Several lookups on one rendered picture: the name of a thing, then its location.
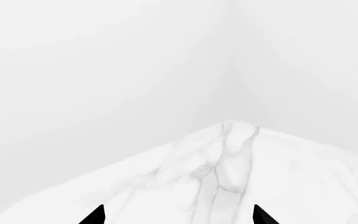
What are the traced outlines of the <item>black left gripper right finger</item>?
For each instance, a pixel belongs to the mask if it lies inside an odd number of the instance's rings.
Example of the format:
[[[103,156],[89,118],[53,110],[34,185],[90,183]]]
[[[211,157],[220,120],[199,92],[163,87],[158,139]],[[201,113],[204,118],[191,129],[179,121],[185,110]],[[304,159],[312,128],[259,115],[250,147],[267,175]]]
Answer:
[[[260,206],[254,205],[254,211],[252,214],[254,224],[279,224],[274,218],[272,218],[265,210]]]

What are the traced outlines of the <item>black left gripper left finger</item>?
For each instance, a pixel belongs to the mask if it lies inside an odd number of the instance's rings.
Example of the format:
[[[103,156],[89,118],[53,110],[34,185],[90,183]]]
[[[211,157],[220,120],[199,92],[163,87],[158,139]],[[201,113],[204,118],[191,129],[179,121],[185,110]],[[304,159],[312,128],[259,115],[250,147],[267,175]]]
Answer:
[[[79,224],[104,224],[105,211],[104,205],[100,205],[93,210],[86,218],[84,218]]]

